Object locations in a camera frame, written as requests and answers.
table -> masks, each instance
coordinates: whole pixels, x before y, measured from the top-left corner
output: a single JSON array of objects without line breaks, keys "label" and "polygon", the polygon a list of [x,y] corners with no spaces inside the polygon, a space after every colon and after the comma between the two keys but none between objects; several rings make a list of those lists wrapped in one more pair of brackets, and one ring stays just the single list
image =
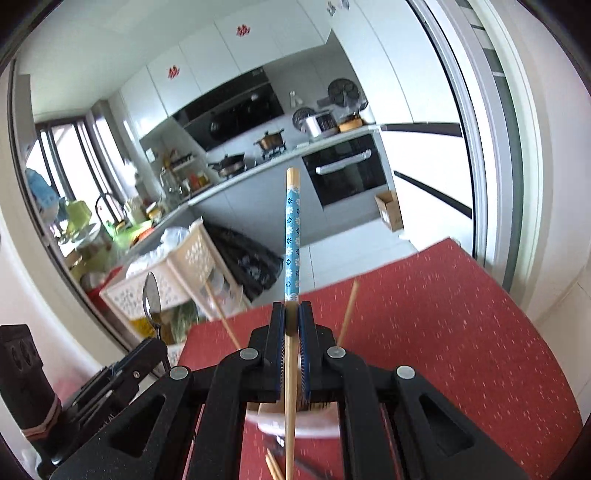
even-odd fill
[{"label": "table", "polygon": [[[359,277],[345,349],[371,365],[411,365],[532,478],[548,478],[581,431],[573,393],[546,343],[510,297],[453,241]],[[338,336],[352,280],[302,296]],[[242,345],[271,306],[229,323]],[[195,326],[180,364],[199,369],[233,351],[220,322]],[[263,435],[246,424],[241,479],[270,479]],[[297,440],[296,454],[342,478],[339,440]],[[298,471],[296,478],[309,479]]]}]

metal bolt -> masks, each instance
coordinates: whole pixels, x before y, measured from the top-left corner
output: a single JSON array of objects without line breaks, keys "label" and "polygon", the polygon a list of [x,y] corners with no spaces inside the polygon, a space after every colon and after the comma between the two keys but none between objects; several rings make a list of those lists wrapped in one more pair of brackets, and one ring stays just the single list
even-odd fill
[{"label": "metal bolt", "polygon": [[332,346],[326,351],[326,353],[328,353],[328,356],[331,358],[343,358],[347,352],[344,348]]},{"label": "metal bolt", "polygon": [[173,380],[182,380],[189,374],[186,367],[174,367],[170,370],[170,378]]},{"label": "metal bolt", "polygon": [[408,365],[401,365],[396,369],[396,374],[405,380],[414,378],[414,368]]},{"label": "metal bolt", "polygon": [[240,358],[243,360],[254,360],[258,356],[258,352],[254,348],[243,348],[240,350]]}]

floor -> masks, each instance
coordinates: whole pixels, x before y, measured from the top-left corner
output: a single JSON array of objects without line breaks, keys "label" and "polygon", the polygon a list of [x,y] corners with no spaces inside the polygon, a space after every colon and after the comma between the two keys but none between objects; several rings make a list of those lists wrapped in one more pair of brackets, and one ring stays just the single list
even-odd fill
[{"label": "floor", "polygon": [[558,360],[585,422],[591,414],[591,262],[537,327]]},{"label": "floor", "polygon": [[[391,232],[381,219],[330,236],[300,249],[300,293],[340,282],[375,270],[417,252],[400,235]],[[285,274],[263,292],[253,305],[260,307],[284,300]]]}]

red flower sticker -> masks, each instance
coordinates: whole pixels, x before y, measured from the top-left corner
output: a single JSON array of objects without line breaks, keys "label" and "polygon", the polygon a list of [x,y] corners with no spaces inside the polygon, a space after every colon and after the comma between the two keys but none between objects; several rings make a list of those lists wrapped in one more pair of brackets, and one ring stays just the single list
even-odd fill
[{"label": "red flower sticker", "polygon": [[181,70],[176,65],[173,65],[168,69],[168,78],[173,80],[178,77],[179,73],[181,73]]},{"label": "red flower sticker", "polygon": [[248,35],[250,32],[251,28],[247,27],[245,24],[242,24],[236,29],[236,36],[243,37],[244,35]]}]

oven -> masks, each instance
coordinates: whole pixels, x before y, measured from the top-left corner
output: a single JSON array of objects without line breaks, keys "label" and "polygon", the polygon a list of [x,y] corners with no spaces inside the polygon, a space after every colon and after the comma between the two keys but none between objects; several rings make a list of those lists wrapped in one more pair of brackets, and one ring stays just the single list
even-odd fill
[{"label": "oven", "polygon": [[371,134],[302,157],[323,207],[387,184]]}]

